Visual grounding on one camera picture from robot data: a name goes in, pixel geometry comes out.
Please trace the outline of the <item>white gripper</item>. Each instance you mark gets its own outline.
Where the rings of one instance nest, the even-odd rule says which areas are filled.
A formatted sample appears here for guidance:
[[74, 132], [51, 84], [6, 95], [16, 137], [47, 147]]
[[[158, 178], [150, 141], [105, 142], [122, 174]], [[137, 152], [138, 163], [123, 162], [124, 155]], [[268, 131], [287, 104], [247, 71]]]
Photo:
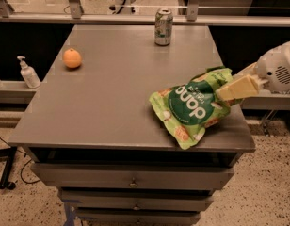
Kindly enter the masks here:
[[216, 95], [222, 101], [244, 99], [258, 95], [262, 88], [272, 92], [290, 90], [290, 41], [270, 49], [257, 64], [253, 62], [236, 73], [231, 82], [216, 90]]

